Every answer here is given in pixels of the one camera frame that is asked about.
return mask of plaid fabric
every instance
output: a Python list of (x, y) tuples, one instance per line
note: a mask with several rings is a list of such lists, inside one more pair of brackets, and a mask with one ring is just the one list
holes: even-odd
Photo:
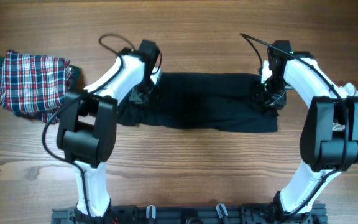
[(63, 104), (72, 78), (67, 59), (8, 50), (1, 68), (0, 105), (16, 116), (47, 122)]

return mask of wood grain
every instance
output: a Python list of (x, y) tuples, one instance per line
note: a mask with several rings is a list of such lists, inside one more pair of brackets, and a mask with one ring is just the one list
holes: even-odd
[[(358, 1), (0, 1), (0, 55), (13, 49), (69, 58), (93, 83), (113, 64), (98, 37), (118, 32), (136, 45), (154, 40), (166, 72), (250, 72), (258, 61), (239, 33), (267, 42), (291, 40), (309, 50), (339, 85), (358, 87)], [(114, 48), (124, 44), (108, 40)], [(265, 47), (257, 45), (266, 58)], [(119, 126), (108, 161), (114, 205), (266, 203), (300, 162), (307, 107), (295, 92), (279, 111), (277, 133), (183, 131)], [(52, 208), (76, 203), (71, 168), (42, 149), (43, 124), (0, 106), (0, 223), (49, 223)], [(47, 142), (56, 150), (57, 126)], [(318, 200), (330, 223), (358, 223), (358, 164)]]

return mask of black mounting plate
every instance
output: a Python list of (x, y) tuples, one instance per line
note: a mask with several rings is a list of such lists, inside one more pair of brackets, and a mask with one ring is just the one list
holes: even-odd
[[(247, 204), (242, 206), (227, 206), (228, 224), (268, 224), (262, 211), (269, 204)], [(146, 219), (146, 208), (136, 206), (112, 206), (112, 211), (118, 217), (119, 224), (149, 224)], [(215, 207), (157, 207), (154, 224), (222, 224)], [(302, 220), (285, 223), (325, 224), (328, 221), (324, 204), (314, 204), (310, 213)], [(104, 219), (97, 223), (113, 223)], [(54, 209), (51, 224), (86, 224), (88, 219), (77, 221), (75, 207)]]

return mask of folded black garment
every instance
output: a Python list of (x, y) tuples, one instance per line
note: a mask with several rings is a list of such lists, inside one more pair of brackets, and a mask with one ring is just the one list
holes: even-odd
[(163, 73), (159, 80), (161, 103), (140, 108), (129, 101), (119, 105), (118, 123), (171, 128), (215, 128), (220, 131), (262, 133), (277, 131), (277, 111), (266, 110), (251, 99), (260, 75), (246, 73)]

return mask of black metal base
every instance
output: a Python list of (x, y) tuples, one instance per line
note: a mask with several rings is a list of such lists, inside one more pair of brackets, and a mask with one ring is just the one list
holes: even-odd
[[(215, 207), (157, 207), (156, 219), (146, 219), (146, 208), (136, 206), (113, 206), (109, 214), (95, 219), (95, 223), (117, 224), (268, 224), (271, 223), (267, 212), (269, 204), (248, 204), (226, 207), (227, 221), (218, 217)], [(314, 204), (310, 213), (295, 216), (292, 221), (285, 223), (325, 224), (327, 223), (324, 204)], [(88, 224), (91, 223), (86, 215), (81, 214), (75, 207), (68, 209), (53, 209), (51, 224)]]

